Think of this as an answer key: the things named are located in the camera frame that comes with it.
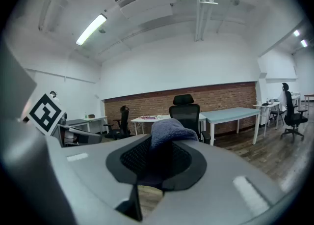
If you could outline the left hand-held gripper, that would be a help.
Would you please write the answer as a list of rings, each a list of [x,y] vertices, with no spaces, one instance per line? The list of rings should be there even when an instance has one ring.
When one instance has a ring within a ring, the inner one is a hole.
[[[28,110],[26,116],[40,132],[50,136],[64,114],[64,108],[50,94],[45,93]],[[61,145],[98,144],[102,138],[99,134],[58,124],[58,139]]]

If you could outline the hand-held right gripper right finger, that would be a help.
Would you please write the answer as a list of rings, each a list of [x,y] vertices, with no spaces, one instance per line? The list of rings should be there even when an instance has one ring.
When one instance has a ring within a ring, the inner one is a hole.
[[[198,141],[183,143],[204,156],[206,171],[188,190],[166,192],[146,225],[268,225],[293,201],[293,193],[284,193],[234,153]]]

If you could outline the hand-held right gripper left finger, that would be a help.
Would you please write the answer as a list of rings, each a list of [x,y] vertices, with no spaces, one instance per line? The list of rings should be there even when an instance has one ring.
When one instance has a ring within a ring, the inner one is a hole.
[[[108,155],[148,135],[120,141],[62,148],[54,137],[47,137],[49,165],[57,181],[61,200],[55,202],[58,225],[144,225],[125,212],[134,207],[141,215],[137,187],[121,183],[106,166]]]

